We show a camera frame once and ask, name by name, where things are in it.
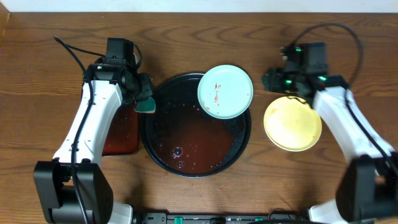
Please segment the yellow plate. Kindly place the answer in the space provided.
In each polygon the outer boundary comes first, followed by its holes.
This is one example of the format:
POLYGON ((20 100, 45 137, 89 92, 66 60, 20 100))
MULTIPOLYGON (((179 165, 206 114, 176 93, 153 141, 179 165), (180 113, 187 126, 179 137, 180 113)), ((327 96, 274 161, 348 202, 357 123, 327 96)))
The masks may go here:
POLYGON ((300 152, 314 146, 322 133, 322 120, 308 103, 296 96, 274 100, 264 113, 264 129, 279 148, 300 152))

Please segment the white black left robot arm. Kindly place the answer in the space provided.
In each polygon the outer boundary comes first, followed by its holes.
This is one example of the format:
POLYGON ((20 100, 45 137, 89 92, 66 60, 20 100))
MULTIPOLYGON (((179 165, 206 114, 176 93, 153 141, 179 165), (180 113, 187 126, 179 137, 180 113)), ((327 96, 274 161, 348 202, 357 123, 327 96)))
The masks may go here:
POLYGON ((82 65, 81 101, 72 126, 50 161, 39 161, 34 182, 47 223, 127 223, 131 205, 114 201, 101 171, 109 127, 121 106, 154 113, 153 85, 139 73, 142 53, 134 42, 110 37, 106 53, 88 67, 82 65))

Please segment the pale green plate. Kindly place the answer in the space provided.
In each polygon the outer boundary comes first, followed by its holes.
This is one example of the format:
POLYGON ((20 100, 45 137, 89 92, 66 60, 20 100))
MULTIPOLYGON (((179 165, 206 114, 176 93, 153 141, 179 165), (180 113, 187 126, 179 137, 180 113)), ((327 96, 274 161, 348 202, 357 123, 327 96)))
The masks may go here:
POLYGON ((200 106, 217 119, 231 119, 245 112, 252 102, 254 87, 249 75, 234 65, 219 65, 200 79, 200 106))

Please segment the green yellow sponge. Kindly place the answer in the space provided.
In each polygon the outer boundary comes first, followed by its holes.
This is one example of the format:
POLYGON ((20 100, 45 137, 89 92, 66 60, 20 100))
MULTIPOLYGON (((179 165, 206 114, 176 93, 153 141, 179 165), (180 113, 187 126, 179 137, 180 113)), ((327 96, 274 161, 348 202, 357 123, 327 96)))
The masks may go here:
POLYGON ((153 97, 148 97, 146 100, 140 101, 136 104, 134 111, 137 113, 155 113, 156 104, 153 97))

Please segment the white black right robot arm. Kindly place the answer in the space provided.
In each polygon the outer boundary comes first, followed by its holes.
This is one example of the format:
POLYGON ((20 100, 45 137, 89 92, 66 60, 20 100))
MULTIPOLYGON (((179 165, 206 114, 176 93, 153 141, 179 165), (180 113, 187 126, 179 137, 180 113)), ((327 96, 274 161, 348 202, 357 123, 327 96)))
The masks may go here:
POLYGON ((348 83, 330 75, 326 45, 292 43, 285 67, 263 77, 266 90, 303 99, 328 126, 349 166, 335 199, 312 206, 312 223, 361 223, 397 216, 397 152, 363 116, 348 83))

